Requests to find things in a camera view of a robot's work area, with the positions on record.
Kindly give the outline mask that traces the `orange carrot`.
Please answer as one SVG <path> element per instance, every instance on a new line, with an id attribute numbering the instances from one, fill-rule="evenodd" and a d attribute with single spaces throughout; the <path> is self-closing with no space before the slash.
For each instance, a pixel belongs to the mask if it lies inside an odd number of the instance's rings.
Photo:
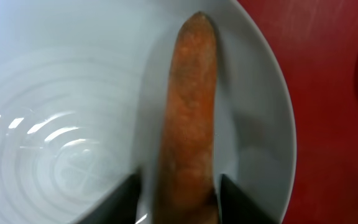
<path id="1" fill-rule="evenodd" d="M 213 182 L 216 34 L 197 12 L 180 28 L 168 79 L 153 223 L 218 223 Z"/>

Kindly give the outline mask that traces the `light blue plate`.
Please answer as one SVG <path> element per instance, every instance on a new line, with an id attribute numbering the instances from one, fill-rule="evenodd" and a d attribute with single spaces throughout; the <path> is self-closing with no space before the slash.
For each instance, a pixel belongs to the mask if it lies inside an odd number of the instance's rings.
<path id="1" fill-rule="evenodd" d="M 237 1 L 0 1 L 0 223 L 76 223 L 142 171 L 150 223 L 167 77 L 182 24 L 218 33 L 214 179 L 283 221 L 295 119 L 272 49 Z"/>

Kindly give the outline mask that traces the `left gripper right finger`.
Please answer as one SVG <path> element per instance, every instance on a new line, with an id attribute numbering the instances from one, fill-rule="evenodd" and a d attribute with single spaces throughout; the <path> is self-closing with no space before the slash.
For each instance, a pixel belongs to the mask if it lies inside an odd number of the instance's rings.
<path id="1" fill-rule="evenodd" d="M 222 224 L 277 224 L 226 174 L 220 178 L 219 203 Z"/>

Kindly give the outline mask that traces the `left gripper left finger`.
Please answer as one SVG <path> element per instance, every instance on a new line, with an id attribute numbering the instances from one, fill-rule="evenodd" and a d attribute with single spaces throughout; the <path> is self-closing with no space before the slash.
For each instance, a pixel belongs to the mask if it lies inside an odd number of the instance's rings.
<path id="1" fill-rule="evenodd" d="M 142 193 L 142 171 L 137 169 L 76 224 L 135 224 Z"/>

